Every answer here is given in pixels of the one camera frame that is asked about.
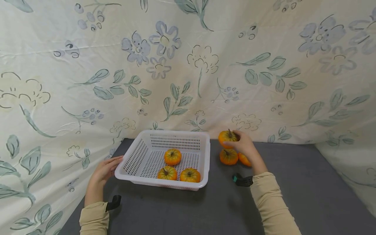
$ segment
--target floral fabric backdrop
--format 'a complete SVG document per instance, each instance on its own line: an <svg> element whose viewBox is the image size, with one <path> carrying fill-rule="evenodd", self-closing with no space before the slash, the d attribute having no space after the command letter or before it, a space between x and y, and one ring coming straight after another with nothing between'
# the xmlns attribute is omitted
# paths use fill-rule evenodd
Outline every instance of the floral fabric backdrop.
<svg viewBox="0 0 376 235"><path fill-rule="evenodd" d="M145 129L317 144L376 214L374 1L0 9L1 234L58 234L96 165Z"/></svg>

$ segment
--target white plastic basket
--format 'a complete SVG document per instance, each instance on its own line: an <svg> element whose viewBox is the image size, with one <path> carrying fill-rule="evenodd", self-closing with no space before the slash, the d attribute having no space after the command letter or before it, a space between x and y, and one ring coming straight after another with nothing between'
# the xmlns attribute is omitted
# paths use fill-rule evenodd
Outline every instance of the white plastic basket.
<svg viewBox="0 0 376 235"><path fill-rule="evenodd" d="M179 149L182 160L173 166L178 180L157 179L158 172L166 166L164 153ZM210 164L210 137L206 132L144 130L138 134L123 161L115 170L115 177L132 183L197 191L208 182ZM199 183L179 181L186 168L200 172Z"/></svg>

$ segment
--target gray mat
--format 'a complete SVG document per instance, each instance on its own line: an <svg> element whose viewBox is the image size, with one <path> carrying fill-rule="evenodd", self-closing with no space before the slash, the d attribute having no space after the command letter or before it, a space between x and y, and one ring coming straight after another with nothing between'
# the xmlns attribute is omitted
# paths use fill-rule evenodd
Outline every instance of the gray mat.
<svg viewBox="0 0 376 235"><path fill-rule="evenodd" d="M133 140L126 139L114 156L123 155ZM219 161L221 147L211 140L208 184L197 192L174 190L112 178L105 200L122 196L111 211L110 235L264 234L260 214L249 188L236 186L231 176L252 171ZM255 143L303 235L376 234L374 218L313 145ZM83 200L60 235L78 234Z"/></svg>

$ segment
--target printed flower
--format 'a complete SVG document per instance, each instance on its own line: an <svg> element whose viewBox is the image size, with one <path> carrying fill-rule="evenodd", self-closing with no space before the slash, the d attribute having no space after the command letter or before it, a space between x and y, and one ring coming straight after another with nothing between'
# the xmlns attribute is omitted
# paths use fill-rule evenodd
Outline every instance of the printed flower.
<svg viewBox="0 0 376 235"><path fill-rule="evenodd" d="M159 61L155 58L150 58L150 62L154 67L148 67L146 71L152 74L152 79L157 80L159 77L166 78L166 73L171 70L171 66L165 66L166 58L161 57Z"/></svg>
<svg viewBox="0 0 376 235"><path fill-rule="evenodd" d="M355 20L349 24L350 30L358 32L349 44L356 46L363 43L362 53L365 55L376 52L376 7L370 17L371 20Z"/></svg>
<svg viewBox="0 0 376 235"><path fill-rule="evenodd" d="M137 66L141 65L143 61L145 64L149 64L147 56L150 54L150 44L145 39L142 40L136 31L132 34L132 42L128 38L123 38L121 49L129 53L127 57L129 62L137 61Z"/></svg>
<svg viewBox="0 0 376 235"><path fill-rule="evenodd" d="M149 41L155 45L158 44L157 55L162 56L165 53L169 59L172 59L175 55L175 50L182 46L182 42L178 35L178 28L172 26L167 31L167 26L162 21L158 21L155 24L157 29L157 35L152 35L149 37Z"/></svg>
<svg viewBox="0 0 376 235"><path fill-rule="evenodd" d="M51 95L42 92L42 85L35 79L25 82L13 72L5 72L0 78L0 107L9 109L19 105L35 107L47 103Z"/></svg>
<svg viewBox="0 0 376 235"><path fill-rule="evenodd" d="M196 68L202 70L202 72L215 73L218 70L218 56L211 54L211 47L206 46L201 48L200 45L196 45L192 49L192 54L187 56L188 64L193 64Z"/></svg>
<svg viewBox="0 0 376 235"><path fill-rule="evenodd" d="M244 128L251 129L251 131L257 130L261 124L261 120L257 119L255 114L248 116L246 114L239 114L237 117L232 118L232 122L236 123L237 130Z"/></svg>
<svg viewBox="0 0 376 235"><path fill-rule="evenodd" d="M68 148L68 151L67 151L67 155L69 156L69 157L72 157L72 156L76 156L76 157L78 157L78 158L80 158L79 156L78 156L78 151L80 150L80 146L72 146L72 147L70 147L70 148Z"/></svg>
<svg viewBox="0 0 376 235"><path fill-rule="evenodd" d="M327 53L331 49L331 44L338 42L345 33L344 26L336 25L336 20L332 16L323 20L319 26L315 23L307 24L299 34L306 42L298 48L298 51L307 51L307 57L308 53L314 55L320 49Z"/></svg>
<svg viewBox="0 0 376 235"><path fill-rule="evenodd" d="M322 73L332 72L333 75L338 75L345 70L356 69L356 63L351 60L351 57L357 53L356 47L350 47L343 51L341 46L333 48L333 56L327 56L319 59L319 62L323 64L321 67Z"/></svg>

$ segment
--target small pumpkin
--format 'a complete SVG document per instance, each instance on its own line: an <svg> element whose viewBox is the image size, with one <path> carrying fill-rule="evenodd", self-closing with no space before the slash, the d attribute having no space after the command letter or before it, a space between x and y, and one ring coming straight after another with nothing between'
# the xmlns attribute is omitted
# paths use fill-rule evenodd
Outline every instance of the small pumpkin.
<svg viewBox="0 0 376 235"><path fill-rule="evenodd" d="M248 160L248 158L244 154L238 153L238 158L239 158L239 161L241 163L243 163L244 165L246 165L247 167L251 167L252 166L251 163L250 163L250 161Z"/></svg>
<svg viewBox="0 0 376 235"><path fill-rule="evenodd" d="M199 183L201 181L200 172L194 168L187 168L180 173L180 181Z"/></svg>
<svg viewBox="0 0 376 235"><path fill-rule="evenodd" d="M158 172L158 179L177 180L177 172L175 168L171 166L162 167Z"/></svg>
<svg viewBox="0 0 376 235"><path fill-rule="evenodd" d="M232 131L229 130L224 130L221 133L219 133L218 136L219 143L224 147L225 149L232 149L231 146L223 144L225 141L239 141L238 137L233 133Z"/></svg>
<svg viewBox="0 0 376 235"><path fill-rule="evenodd" d="M182 154L178 149L169 149L165 152L164 158L167 165L175 166L182 160Z"/></svg>
<svg viewBox="0 0 376 235"><path fill-rule="evenodd" d="M238 162L238 153L234 149L223 149L219 153L221 162L225 165L235 165Z"/></svg>

